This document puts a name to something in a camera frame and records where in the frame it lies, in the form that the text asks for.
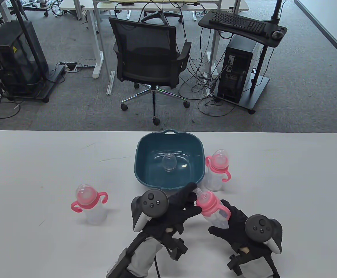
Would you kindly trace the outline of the person's right hand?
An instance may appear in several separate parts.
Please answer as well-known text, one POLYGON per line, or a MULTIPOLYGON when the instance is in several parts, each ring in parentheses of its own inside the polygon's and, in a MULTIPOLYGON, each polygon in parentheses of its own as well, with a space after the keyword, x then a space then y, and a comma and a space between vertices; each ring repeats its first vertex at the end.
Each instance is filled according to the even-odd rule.
POLYGON ((231 212, 228 220, 228 229, 210 226, 208 229, 209 233, 227 241, 236 254, 241 256, 258 259, 271 255, 272 252, 266 245, 254 242, 247 236, 244 225, 248 216, 242 210, 230 205, 227 200, 222 199, 221 202, 231 212))

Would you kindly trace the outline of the person's left hand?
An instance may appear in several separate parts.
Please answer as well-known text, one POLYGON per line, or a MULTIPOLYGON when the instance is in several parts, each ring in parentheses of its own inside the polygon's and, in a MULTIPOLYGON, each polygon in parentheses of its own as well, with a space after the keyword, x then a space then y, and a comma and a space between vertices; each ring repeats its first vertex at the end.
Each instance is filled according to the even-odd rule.
POLYGON ((197 200, 195 189, 197 187, 196 183, 190 182, 170 196, 168 198, 169 206, 167 212, 161 217, 153 218, 149 221, 143 232, 157 240, 161 240, 166 233, 170 236, 175 233, 182 234, 184 222, 202 212, 202 208, 195 204, 197 200))

